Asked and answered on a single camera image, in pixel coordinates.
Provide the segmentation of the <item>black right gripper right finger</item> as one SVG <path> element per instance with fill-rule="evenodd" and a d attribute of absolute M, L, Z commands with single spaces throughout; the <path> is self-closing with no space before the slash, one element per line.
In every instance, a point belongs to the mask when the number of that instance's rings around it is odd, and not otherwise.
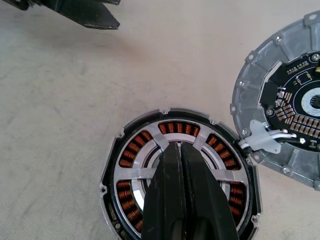
<path fill-rule="evenodd" d="M 202 154 L 181 145 L 186 193 L 187 240 L 236 240 L 238 233 L 227 197 Z"/>

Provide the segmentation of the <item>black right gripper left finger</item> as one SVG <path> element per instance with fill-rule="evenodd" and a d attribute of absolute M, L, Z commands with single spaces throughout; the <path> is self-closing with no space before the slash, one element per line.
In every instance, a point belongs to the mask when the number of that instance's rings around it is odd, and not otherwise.
<path fill-rule="evenodd" d="M 184 240 L 186 197 L 181 154 L 171 142 L 159 163 L 144 197 L 142 240 Z"/>

